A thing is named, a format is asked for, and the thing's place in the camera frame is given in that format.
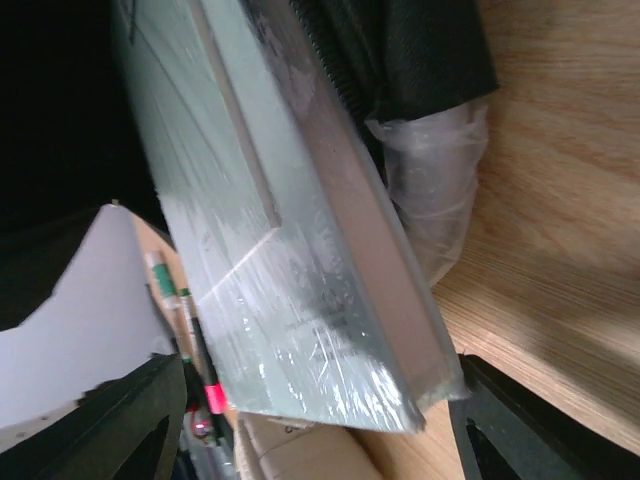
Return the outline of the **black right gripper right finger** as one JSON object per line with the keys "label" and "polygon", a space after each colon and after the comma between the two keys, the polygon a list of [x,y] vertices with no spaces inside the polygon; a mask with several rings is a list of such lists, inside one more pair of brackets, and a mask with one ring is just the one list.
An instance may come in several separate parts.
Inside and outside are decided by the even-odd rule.
{"label": "black right gripper right finger", "polygon": [[597,434],[476,355],[470,394],[449,403],[466,479],[637,479],[639,456]]}

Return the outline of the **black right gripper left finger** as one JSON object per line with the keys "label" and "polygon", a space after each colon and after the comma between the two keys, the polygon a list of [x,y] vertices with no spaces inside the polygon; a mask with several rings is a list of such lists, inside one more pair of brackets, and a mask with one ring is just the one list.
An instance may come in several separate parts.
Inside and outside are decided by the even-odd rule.
{"label": "black right gripper left finger", "polygon": [[186,406],[182,360],[156,355],[1,454],[3,479],[168,479]]}

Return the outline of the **pale green book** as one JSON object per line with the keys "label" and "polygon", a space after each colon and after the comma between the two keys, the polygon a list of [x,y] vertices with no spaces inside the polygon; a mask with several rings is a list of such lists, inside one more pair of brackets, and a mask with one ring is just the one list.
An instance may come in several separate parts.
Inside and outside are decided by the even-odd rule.
{"label": "pale green book", "polygon": [[155,190],[230,405],[395,433],[464,381],[368,150],[287,1],[116,1]]}

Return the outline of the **black student backpack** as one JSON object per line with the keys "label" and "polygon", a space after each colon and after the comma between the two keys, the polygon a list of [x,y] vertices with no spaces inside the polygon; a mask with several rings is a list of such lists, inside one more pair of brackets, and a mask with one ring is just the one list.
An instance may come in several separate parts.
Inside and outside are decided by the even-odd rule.
{"label": "black student backpack", "polygon": [[[415,120],[498,81],[472,1],[292,5],[357,126]],[[168,227],[116,70],[106,1],[1,5],[1,327],[53,293],[112,200]]]}

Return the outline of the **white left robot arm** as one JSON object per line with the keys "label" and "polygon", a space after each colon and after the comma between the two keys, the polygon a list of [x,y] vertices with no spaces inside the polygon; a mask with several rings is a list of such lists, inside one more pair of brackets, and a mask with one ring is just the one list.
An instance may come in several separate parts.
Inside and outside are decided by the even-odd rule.
{"label": "white left robot arm", "polygon": [[172,350],[131,214],[105,206],[53,296],[1,335],[1,424],[44,416]]}

